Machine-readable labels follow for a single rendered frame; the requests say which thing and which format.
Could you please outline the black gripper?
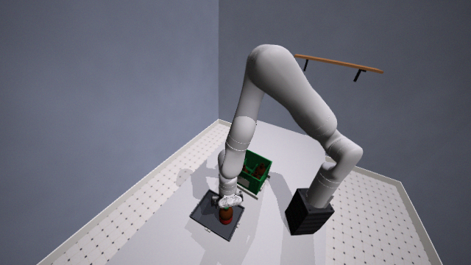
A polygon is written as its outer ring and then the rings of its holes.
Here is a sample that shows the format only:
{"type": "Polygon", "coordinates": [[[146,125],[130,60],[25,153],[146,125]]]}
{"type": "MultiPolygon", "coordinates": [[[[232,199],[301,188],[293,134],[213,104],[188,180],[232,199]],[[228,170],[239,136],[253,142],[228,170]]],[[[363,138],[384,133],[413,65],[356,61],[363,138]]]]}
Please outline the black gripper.
{"type": "MultiPolygon", "coordinates": [[[[242,194],[242,191],[239,191],[239,193],[235,194],[237,196],[240,196],[242,198],[242,202],[243,202],[243,194],[242,194]]],[[[216,209],[218,210],[219,209],[219,200],[222,198],[222,196],[219,194],[217,197],[215,197],[214,195],[212,195],[211,197],[211,206],[216,206],[216,209]]]]}

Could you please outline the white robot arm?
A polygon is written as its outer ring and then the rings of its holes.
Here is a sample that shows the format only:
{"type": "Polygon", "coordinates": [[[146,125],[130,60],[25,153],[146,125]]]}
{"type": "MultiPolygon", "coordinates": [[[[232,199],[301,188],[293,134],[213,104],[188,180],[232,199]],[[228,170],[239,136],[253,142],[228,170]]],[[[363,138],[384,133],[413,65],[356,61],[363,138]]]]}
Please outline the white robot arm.
{"type": "Polygon", "coordinates": [[[289,50],[270,44],[256,47],[247,58],[238,107],[225,149],[218,155],[219,194],[223,197],[219,207],[242,203],[242,198],[236,196],[237,176],[255,132],[264,92],[284,106],[310,137],[319,139],[323,149],[337,163],[324,162],[305,194],[310,205],[326,208],[343,179],[361,159],[363,149],[336,129],[335,115],[311,87],[289,50]],[[320,141],[322,139],[325,140],[320,141]]]}

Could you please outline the brown glass bottle with red label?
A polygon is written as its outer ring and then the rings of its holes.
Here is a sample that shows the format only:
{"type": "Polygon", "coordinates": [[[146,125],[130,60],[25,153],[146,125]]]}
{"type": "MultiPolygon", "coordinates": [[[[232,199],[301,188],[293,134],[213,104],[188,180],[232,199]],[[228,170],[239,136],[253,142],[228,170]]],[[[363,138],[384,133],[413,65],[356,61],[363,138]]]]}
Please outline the brown glass bottle with red label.
{"type": "Polygon", "coordinates": [[[233,209],[232,207],[220,208],[219,209],[219,221],[223,225],[228,225],[232,222],[233,219],[233,209]]]}

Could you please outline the grey flat bar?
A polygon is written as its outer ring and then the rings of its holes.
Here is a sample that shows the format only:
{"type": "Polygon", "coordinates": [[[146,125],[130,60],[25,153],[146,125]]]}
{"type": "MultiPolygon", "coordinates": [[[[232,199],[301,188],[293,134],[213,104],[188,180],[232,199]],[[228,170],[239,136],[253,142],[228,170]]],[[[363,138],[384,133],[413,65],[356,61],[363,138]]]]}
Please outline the grey flat bar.
{"type": "MultiPolygon", "coordinates": [[[[268,177],[268,178],[270,178],[270,177],[271,177],[271,175],[270,175],[270,174],[268,174],[268,176],[267,176],[267,177],[268,177]]],[[[262,186],[261,186],[261,188],[260,188],[260,191],[263,189],[263,187],[264,187],[264,185],[265,185],[265,184],[266,184],[266,181],[264,181],[263,185],[262,185],[262,186]]],[[[246,194],[250,195],[250,196],[251,196],[251,197],[253,197],[254,199],[258,200],[258,198],[259,198],[259,197],[258,197],[257,195],[255,195],[255,194],[253,194],[252,192],[250,192],[250,191],[246,190],[245,188],[243,188],[243,187],[242,187],[242,186],[240,186],[239,184],[237,184],[237,188],[238,188],[238,189],[240,189],[240,190],[242,190],[244,193],[246,193],[246,194]]],[[[238,226],[239,226],[239,225],[240,225],[240,222],[238,222],[238,224],[237,224],[237,226],[236,226],[236,227],[238,228],[238,226]]],[[[208,228],[205,228],[205,230],[206,230],[206,231],[208,231],[208,232],[210,233],[210,230],[209,230],[208,228]]]]}

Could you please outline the dark green crate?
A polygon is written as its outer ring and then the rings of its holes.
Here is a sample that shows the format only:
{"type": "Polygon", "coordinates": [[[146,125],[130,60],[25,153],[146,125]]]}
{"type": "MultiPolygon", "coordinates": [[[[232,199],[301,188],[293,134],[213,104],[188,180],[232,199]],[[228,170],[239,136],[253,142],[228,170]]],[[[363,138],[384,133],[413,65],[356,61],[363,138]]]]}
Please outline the dark green crate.
{"type": "Polygon", "coordinates": [[[248,170],[248,174],[244,171],[241,171],[239,176],[237,176],[237,184],[239,184],[246,190],[252,192],[253,194],[257,195],[269,173],[269,164],[267,162],[267,159],[247,149],[244,159],[244,165],[248,170]],[[260,176],[259,180],[253,177],[251,174],[254,174],[254,169],[261,163],[265,164],[264,167],[266,168],[266,171],[264,172],[262,177],[260,176]]]}

